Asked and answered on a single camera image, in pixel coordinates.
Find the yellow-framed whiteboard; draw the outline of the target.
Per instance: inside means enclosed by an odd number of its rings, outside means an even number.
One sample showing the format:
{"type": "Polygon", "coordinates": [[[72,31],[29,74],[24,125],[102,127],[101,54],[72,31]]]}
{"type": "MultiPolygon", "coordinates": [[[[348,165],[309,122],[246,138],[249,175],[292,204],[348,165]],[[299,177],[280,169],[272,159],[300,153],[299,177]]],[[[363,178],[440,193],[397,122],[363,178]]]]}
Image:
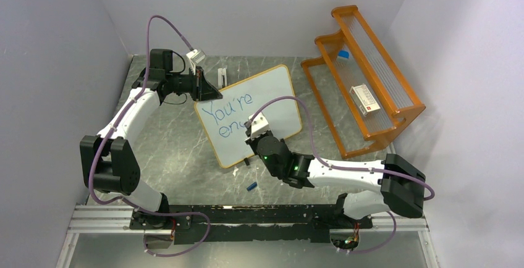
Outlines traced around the yellow-framed whiteboard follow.
{"type": "Polygon", "coordinates": [[[294,96],[287,66],[281,64],[220,90],[222,99],[194,104],[218,164],[229,168],[254,155],[245,144],[244,123],[267,102],[294,96]]]}

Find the blue marker cap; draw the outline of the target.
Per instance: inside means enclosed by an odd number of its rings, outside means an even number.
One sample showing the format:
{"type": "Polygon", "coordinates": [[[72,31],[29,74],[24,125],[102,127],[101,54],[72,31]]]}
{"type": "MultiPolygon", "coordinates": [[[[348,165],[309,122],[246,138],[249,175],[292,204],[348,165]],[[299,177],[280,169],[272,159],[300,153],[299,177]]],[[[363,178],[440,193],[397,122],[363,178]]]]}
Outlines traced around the blue marker cap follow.
{"type": "Polygon", "coordinates": [[[256,182],[253,182],[251,185],[249,185],[247,187],[247,191],[251,191],[251,190],[255,189],[257,186],[258,186],[258,184],[256,182]]]}

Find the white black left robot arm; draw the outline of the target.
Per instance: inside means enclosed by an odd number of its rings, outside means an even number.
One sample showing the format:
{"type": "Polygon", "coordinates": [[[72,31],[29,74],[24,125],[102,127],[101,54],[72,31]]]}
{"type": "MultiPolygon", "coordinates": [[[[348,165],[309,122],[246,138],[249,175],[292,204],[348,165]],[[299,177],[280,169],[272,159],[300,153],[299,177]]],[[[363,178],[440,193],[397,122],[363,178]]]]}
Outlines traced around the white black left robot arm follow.
{"type": "Polygon", "coordinates": [[[80,142],[83,179],[92,199],[102,205],[125,201],[145,212],[146,220],[155,228],[169,224],[169,203],[164,194],[142,180],[133,143],[170,94],[185,94],[195,102],[222,98],[199,66],[205,58],[202,50],[193,49],[183,59],[187,73],[174,71],[174,56],[172,50],[152,49],[148,65],[133,82],[121,109],[102,130],[84,136],[80,142]]]}

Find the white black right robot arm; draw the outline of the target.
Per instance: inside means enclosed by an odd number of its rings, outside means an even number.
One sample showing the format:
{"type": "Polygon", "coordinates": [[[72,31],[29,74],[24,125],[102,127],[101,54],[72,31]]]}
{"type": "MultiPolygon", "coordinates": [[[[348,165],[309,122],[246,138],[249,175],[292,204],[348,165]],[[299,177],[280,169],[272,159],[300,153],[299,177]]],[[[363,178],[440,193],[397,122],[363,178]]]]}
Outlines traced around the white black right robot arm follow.
{"type": "Polygon", "coordinates": [[[344,196],[333,218],[340,227],[380,212],[418,219],[423,215],[425,175],[398,154],[383,160],[352,162],[320,159],[292,152],[271,132],[245,142],[270,175],[294,188],[344,186],[358,193],[344,196]]]}

